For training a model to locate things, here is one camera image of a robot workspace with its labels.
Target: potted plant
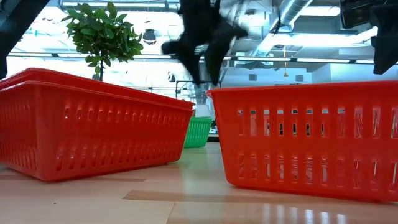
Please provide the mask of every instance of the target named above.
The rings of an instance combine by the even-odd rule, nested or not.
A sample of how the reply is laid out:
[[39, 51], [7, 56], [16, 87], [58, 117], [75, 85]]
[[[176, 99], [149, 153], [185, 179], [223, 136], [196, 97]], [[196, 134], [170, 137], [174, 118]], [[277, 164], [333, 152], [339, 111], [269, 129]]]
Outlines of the potted plant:
[[133, 24], [124, 21], [127, 14], [118, 15], [113, 3], [108, 2], [106, 9], [95, 12], [87, 3], [78, 4], [77, 8], [78, 11], [69, 9], [62, 21], [70, 20], [68, 37], [73, 38], [77, 52], [88, 54], [86, 62], [95, 68], [100, 81], [103, 81], [104, 64], [110, 67], [112, 60], [128, 62], [141, 54], [142, 34], [136, 34]]

